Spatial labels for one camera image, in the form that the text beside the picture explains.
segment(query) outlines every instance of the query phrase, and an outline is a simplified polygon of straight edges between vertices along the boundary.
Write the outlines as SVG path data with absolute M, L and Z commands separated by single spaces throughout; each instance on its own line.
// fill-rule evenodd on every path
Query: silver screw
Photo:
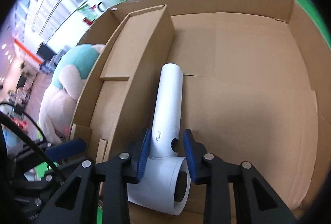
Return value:
M 123 152 L 120 154 L 120 159 L 127 159 L 129 156 L 129 153 Z
M 41 206 L 41 199 L 37 198 L 34 200 L 34 203 L 39 207 Z
M 204 158 L 210 161 L 210 160 L 214 159 L 214 155 L 211 153 L 206 153 L 204 155 Z
M 250 169 L 252 164 L 249 161 L 244 161 L 241 166 L 243 166 L 245 169 Z
M 90 167 L 90 166 L 91 166 L 91 162 L 90 162 L 90 161 L 83 161 L 83 162 L 82 162 L 82 166 L 83 166 L 84 168 Z
M 47 175 L 47 176 L 46 176 L 46 181 L 47 181 L 47 182 L 50 182 L 51 180 L 52 180 L 52 176 L 51 176 L 51 175 Z

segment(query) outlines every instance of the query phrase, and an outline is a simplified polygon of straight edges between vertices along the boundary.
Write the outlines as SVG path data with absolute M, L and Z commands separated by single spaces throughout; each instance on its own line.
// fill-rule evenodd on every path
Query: white hair dryer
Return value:
M 145 173 L 139 184 L 128 184 L 128 200 L 179 215 L 187 201 L 191 178 L 185 157 L 177 157 L 183 73 L 173 63 L 162 67 Z

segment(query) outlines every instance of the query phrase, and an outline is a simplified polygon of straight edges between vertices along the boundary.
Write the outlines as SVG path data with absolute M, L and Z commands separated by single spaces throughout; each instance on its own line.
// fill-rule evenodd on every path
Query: plush toy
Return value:
M 68 137 L 77 100 L 103 47 L 90 44 L 75 46 L 57 65 L 39 112 L 40 128 L 49 142 L 59 144 Z

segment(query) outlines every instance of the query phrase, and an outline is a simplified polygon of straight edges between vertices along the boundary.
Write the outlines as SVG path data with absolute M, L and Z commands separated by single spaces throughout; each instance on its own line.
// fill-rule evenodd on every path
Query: wire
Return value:
M 18 138 L 20 138 L 24 143 L 27 144 L 27 146 L 29 146 L 34 152 L 36 152 L 53 169 L 53 171 L 61 178 L 61 180 L 66 180 L 64 174 L 51 161 L 51 159 L 31 140 L 29 136 L 27 136 L 23 132 L 23 130 L 19 126 L 15 124 L 15 122 L 13 122 L 2 112 L 0 112 L 0 124 L 5 125 L 8 129 L 14 132 Z
M 0 105 L 3 105 L 3 104 L 7 104 L 7 105 L 10 105 L 11 107 L 16 108 L 16 105 L 11 104 L 11 103 L 9 103 L 9 102 L 1 102 L 1 103 L 0 103 Z M 42 130 L 40 129 L 40 127 L 37 125 L 37 123 L 36 123 L 36 122 L 35 122 L 35 121 L 29 116 L 28 113 L 26 113 L 25 111 L 22 111 L 22 113 L 23 113 L 24 115 L 26 115 L 27 118 L 28 118 L 28 119 L 34 124 L 34 126 L 38 129 L 38 131 L 40 132 L 40 134 L 41 134 L 41 136 L 43 137 L 43 139 L 47 142 L 47 139 L 46 139 L 44 133 L 42 132 Z

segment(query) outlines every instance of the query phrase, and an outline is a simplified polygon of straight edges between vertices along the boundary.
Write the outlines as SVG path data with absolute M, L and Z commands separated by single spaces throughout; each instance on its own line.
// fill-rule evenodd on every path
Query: large cardboard box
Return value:
M 107 161 L 151 126 L 172 62 L 184 74 L 181 134 L 253 163 L 292 210 L 312 202 L 330 164 L 331 52 L 295 0 L 128 0 L 81 43 L 106 43 L 72 121 L 88 156 Z M 202 223 L 204 198 L 192 185 L 180 216 L 130 205 L 131 221 Z

